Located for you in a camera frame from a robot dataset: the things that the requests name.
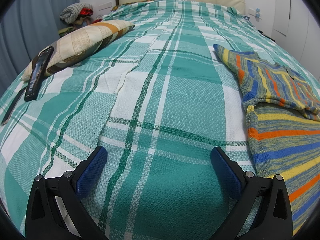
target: pillowcase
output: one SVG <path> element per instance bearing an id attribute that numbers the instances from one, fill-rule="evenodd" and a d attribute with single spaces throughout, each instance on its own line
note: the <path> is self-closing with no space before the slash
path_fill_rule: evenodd
<path id="1" fill-rule="evenodd" d="M 44 76 L 51 76 L 84 60 L 133 28 L 134 24 L 128 21 L 101 21 L 67 34 L 49 45 L 54 47 L 54 51 Z M 40 53 L 33 58 L 24 70 L 23 81 L 30 79 Z"/>

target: gray knitted cloth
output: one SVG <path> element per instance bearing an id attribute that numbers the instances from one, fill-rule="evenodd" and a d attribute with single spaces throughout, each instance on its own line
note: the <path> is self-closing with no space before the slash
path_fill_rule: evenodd
<path id="1" fill-rule="evenodd" d="M 66 23 L 73 23 L 78 15 L 80 14 L 82 8 L 89 8 L 93 9 L 92 4 L 90 3 L 84 3 L 84 2 L 79 2 L 79 3 L 74 3 L 69 5 L 67 8 L 65 8 L 59 15 L 61 20 L 64 20 Z"/>

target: folded clothes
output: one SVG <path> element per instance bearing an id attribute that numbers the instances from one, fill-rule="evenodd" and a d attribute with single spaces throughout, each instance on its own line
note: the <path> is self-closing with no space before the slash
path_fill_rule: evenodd
<path id="1" fill-rule="evenodd" d="M 86 8 L 84 13 L 88 13 L 90 12 L 89 10 L 92 11 L 93 6 L 90 3 L 81 3 L 81 2 L 71 4 L 60 13 L 60 19 L 64 20 L 68 24 L 71 24 L 77 19 L 77 17 L 80 15 L 81 11 L 84 8 Z"/>
<path id="2" fill-rule="evenodd" d="M 213 47 L 238 77 L 257 175 L 283 176 L 296 233 L 319 199 L 320 102 L 298 72 L 253 51 Z"/>

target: light switch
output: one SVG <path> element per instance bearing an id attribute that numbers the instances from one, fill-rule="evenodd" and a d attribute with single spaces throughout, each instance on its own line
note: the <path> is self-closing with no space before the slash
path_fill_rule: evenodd
<path id="1" fill-rule="evenodd" d="M 257 11 L 254 9 L 249 9 L 249 14 L 256 17 Z M 261 14 L 260 10 L 259 10 L 259 18 L 262 19 L 262 14 Z"/>
<path id="2" fill-rule="evenodd" d="M 112 7 L 112 2 L 107 2 L 107 3 L 99 5 L 98 9 L 99 9 L 99 11 L 101 11 L 101 10 L 104 10 L 104 9 L 107 9 L 110 7 Z"/>

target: red cloth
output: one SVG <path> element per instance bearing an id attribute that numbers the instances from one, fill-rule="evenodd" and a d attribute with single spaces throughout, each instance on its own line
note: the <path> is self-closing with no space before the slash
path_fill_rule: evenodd
<path id="1" fill-rule="evenodd" d="M 92 14 L 93 14 L 93 11 L 91 9 L 83 7 L 79 15 L 80 16 L 91 16 Z"/>
<path id="2" fill-rule="evenodd" d="M 93 21 L 91 24 L 98 23 L 98 22 L 101 22 L 101 21 L 102 21 L 102 19 L 97 19 L 97 20 Z"/>

